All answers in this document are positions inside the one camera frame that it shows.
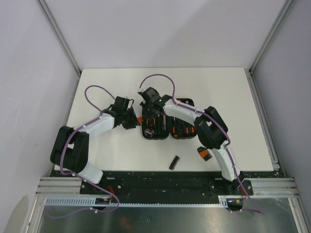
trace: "purple cable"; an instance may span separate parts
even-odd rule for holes
[[[231,155],[229,149],[227,148],[227,146],[230,145],[231,140],[230,140],[228,134],[225,132],[225,130],[221,127],[220,124],[218,124],[217,121],[214,120],[214,118],[212,118],[211,116],[209,116],[209,115],[206,114],[205,112],[203,112],[203,111],[201,111],[201,110],[197,110],[197,109],[195,109],[195,108],[192,108],[192,107],[189,106],[189,105],[179,103],[179,102],[175,99],[175,83],[174,83],[174,81],[173,81],[169,76],[167,76],[167,75],[165,75],[165,74],[152,74],[152,75],[147,76],[146,78],[144,78],[144,79],[142,80],[142,82],[141,82],[139,88],[141,88],[141,86],[143,85],[143,83],[144,83],[148,78],[153,77],[153,76],[163,76],[163,77],[165,77],[165,78],[167,78],[167,79],[169,79],[169,80],[171,81],[171,83],[172,83],[172,85],[173,85],[172,100],[173,100],[173,103],[174,103],[174,104],[176,104],[176,105],[178,105],[178,106],[181,106],[181,107],[183,107],[183,108],[186,108],[186,109],[188,109],[188,110],[191,110],[191,111],[193,111],[193,112],[203,114],[203,115],[206,116],[208,119],[210,119],[210,120],[219,128],[219,130],[224,134],[224,136],[226,137],[226,139],[227,139],[227,141],[228,141],[228,143],[225,145],[225,150],[227,151],[227,153],[228,153],[228,155],[229,155],[229,158],[230,158],[230,161],[231,161],[231,163],[232,163],[233,170],[234,170],[234,174],[235,174],[235,176],[237,177],[237,180],[238,180],[238,182],[239,182],[239,184],[240,184],[240,186],[241,186],[241,189],[242,189],[242,190],[244,191],[244,193],[247,195],[247,197],[249,198],[249,200],[250,200],[250,202],[253,204],[253,206],[254,206],[256,209],[258,209],[258,210],[252,210],[252,211],[258,212],[258,213],[261,213],[261,214],[264,215],[264,212],[254,203],[253,199],[251,199],[251,197],[248,195],[246,189],[244,188],[244,186],[243,186],[243,184],[242,184],[242,182],[241,182],[241,180],[240,180],[240,178],[239,178],[239,176],[238,176],[237,170],[236,170],[236,168],[235,168],[236,166],[235,166],[233,157],[232,157],[232,155]]]
[[[86,126],[88,126],[88,125],[90,125],[90,124],[96,122],[97,120],[101,119],[101,116],[103,115],[103,112],[101,111],[101,109],[100,109],[99,107],[97,107],[95,104],[93,104],[93,103],[89,100],[89,98],[87,97],[87,90],[89,90],[91,87],[98,87],[98,88],[100,88],[100,89],[106,91],[114,100],[116,99],[109,91],[107,91],[105,88],[103,88],[103,87],[101,87],[101,86],[98,86],[98,85],[91,85],[91,86],[88,86],[88,87],[85,89],[85,91],[84,91],[84,96],[85,96],[86,100],[88,101],[88,103],[89,103],[90,105],[92,105],[94,108],[96,108],[96,109],[100,112],[100,115],[99,115],[97,118],[92,119],[92,120],[90,120],[89,122],[87,122],[86,124],[84,124],[84,125],[78,127],[77,129],[75,129],[75,130],[71,133],[71,135],[68,137],[68,139],[67,139],[67,141],[66,141],[66,143],[65,143],[65,145],[64,145],[64,148],[63,148],[63,151],[62,151],[62,155],[61,155],[61,158],[60,158],[59,167],[60,167],[60,172],[61,172],[62,175],[64,175],[64,176],[67,176],[67,175],[76,176],[76,177],[80,178],[81,180],[83,180],[83,181],[89,183],[90,185],[94,186],[95,188],[97,188],[97,189],[99,189],[99,190],[102,190],[103,192],[106,192],[107,194],[113,196],[113,197],[116,199],[116,201],[117,201],[117,205],[116,205],[113,209],[111,209],[111,210],[97,210],[97,209],[96,209],[97,212],[109,213],[109,212],[112,212],[112,211],[114,211],[115,209],[117,209],[118,206],[120,205],[120,200],[118,199],[118,197],[117,197],[115,194],[109,192],[108,190],[105,190],[105,189],[101,188],[100,186],[94,184],[94,183],[91,182],[91,181],[88,181],[87,179],[85,179],[85,178],[79,176],[78,174],[75,174],[75,173],[72,172],[72,171],[70,171],[70,172],[65,172],[65,171],[64,171],[64,159],[65,159],[66,150],[67,150],[67,147],[68,147],[70,141],[72,140],[73,136],[74,136],[79,130],[81,130],[81,129],[85,128]],[[49,216],[49,217],[52,217],[52,218],[63,218],[63,217],[67,217],[67,216],[70,216],[70,215],[72,215],[72,214],[75,214],[75,213],[77,213],[77,212],[79,212],[79,211],[86,210],[86,209],[89,209],[89,208],[82,208],[82,209],[76,210],[76,211],[74,211],[74,212],[72,212],[72,213],[70,213],[70,214],[67,214],[67,215],[65,215],[65,216],[53,217],[53,216],[51,216],[51,215],[49,215],[49,214],[48,214],[48,216]]]

